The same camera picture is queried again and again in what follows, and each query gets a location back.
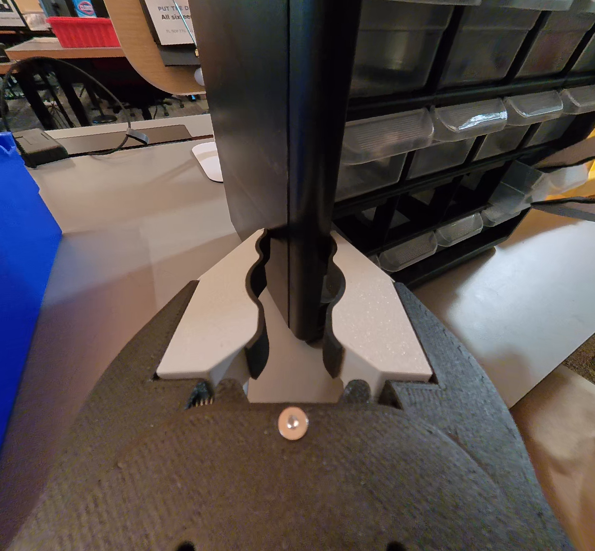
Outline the set of clear cabinet drawers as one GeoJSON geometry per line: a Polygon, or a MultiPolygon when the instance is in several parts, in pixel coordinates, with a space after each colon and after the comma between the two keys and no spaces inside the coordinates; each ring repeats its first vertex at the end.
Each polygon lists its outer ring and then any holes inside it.
{"type": "Polygon", "coordinates": [[[362,0],[334,226],[419,285],[514,232],[530,208],[481,218],[513,162],[592,130],[594,0],[362,0]]]}

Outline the curved wooden panel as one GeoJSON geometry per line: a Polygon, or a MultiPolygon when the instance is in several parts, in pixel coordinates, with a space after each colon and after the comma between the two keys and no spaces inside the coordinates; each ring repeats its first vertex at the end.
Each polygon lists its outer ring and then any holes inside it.
{"type": "Polygon", "coordinates": [[[190,96],[205,94],[193,66],[166,66],[145,19],[140,0],[104,0],[124,55],[148,83],[160,90],[190,96]]]}

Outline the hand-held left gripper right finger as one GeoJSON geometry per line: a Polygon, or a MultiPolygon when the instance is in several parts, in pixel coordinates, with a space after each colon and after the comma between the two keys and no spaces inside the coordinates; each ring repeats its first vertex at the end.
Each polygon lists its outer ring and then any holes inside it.
{"type": "Polygon", "coordinates": [[[386,381],[427,383],[433,370],[393,280],[333,231],[323,363],[344,386],[353,380],[380,394],[386,381]]]}

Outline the clear plastic drawer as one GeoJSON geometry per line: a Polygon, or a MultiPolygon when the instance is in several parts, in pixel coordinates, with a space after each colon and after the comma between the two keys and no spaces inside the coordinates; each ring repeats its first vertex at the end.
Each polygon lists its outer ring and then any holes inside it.
{"type": "Polygon", "coordinates": [[[503,175],[481,213],[484,227],[495,227],[518,216],[534,202],[546,200],[552,188],[547,173],[515,161],[503,175]]]}

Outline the grey desk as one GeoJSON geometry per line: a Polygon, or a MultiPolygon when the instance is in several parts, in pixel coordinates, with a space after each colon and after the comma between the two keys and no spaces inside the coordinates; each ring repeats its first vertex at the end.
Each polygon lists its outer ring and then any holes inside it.
{"type": "MultiPolygon", "coordinates": [[[[240,240],[190,143],[30,171],[63,231],[1,455],[1,550],[81,404],[127,342],[240,240]]],[[[512,406],[594,334],[594,224],[531,211],[416,296],[512,406]]]]}

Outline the black power brick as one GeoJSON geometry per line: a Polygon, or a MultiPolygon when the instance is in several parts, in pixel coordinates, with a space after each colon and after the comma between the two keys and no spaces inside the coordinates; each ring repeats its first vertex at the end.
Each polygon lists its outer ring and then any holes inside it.
{"type": "Polygon", "coordinates": [[[12,137],[27,168],[35,169],[70,157],[65,147],[43,130],[15,131],[12,137]]]}

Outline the blue plastic bin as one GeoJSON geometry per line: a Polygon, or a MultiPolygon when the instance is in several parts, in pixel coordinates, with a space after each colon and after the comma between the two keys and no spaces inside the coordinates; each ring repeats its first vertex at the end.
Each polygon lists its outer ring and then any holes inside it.
{"type": "Polygon", "coordinates": [[[1,445],[62,231],[10,132],[1,133],[1,445]]]}

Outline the white metal display stand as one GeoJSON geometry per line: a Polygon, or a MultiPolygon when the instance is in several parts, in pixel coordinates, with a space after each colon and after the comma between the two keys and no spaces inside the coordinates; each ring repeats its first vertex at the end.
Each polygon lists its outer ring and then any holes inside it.
{"type": "Polygon", "coordinates": [[[207,179],[213,183],[222,184],[223,174],[219,162],[218,149],[216,141],[205,141],[204,143],[195,145],[192,148],[192,153],[199,163],[207,179]]]}

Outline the black drawer organizer cabinet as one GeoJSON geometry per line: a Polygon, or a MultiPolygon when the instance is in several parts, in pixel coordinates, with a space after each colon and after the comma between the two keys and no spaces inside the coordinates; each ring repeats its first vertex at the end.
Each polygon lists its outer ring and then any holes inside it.
{"type": "Polygon", "coordinates": [[[362,0],[189,3],[231,221],[267,230],[272,299],[317,339],[362,0]]]}

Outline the red plastic bin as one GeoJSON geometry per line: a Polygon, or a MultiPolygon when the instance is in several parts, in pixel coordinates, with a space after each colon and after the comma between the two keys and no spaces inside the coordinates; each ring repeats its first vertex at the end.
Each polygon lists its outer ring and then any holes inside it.
{"type": "Polygon", "coordinates": [[[109,18],[49,17],[51,31],[61,47],[119,48],[120,42],[109,18]]]}

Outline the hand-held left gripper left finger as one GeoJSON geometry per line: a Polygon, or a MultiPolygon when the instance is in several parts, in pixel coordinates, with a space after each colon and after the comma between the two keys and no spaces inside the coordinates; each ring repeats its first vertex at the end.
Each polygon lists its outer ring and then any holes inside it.
{"type": "Polygon", "coordinates": [[[269,258],[270,237],[259,229],[198,279],[156,370],[160,379],[247,386],[262,374],[270,344],[259,297],[269,258]]]}

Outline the wooden table with black legs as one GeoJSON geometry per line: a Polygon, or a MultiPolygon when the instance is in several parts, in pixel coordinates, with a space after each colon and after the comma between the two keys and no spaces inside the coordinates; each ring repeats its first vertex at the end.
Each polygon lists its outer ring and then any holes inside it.
{"type": "Polygon", "coordinates": [[[56,38],[32,38],[6,50],[4,88],[11,80],[43,129],[112,123],[102,103],[115,104],[108,88],[127,59],[120,47],[70,48],[56,38]]]}

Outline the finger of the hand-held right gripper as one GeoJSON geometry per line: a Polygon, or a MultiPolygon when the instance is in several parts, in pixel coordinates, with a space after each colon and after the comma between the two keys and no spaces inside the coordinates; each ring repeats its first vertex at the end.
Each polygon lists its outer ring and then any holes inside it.
{"type": "Polygon", "coordinates": [[[564,148],[535,167],[547,173],[553,191],[569,191],[587,182],[594,163],[594,142],[581,141],[564,148]]]}
{"type": "Polygon", "coordinates": [[[594,198],[557,198],[532,203],[532,209],[565,218],[594,222],[594,198]]]}

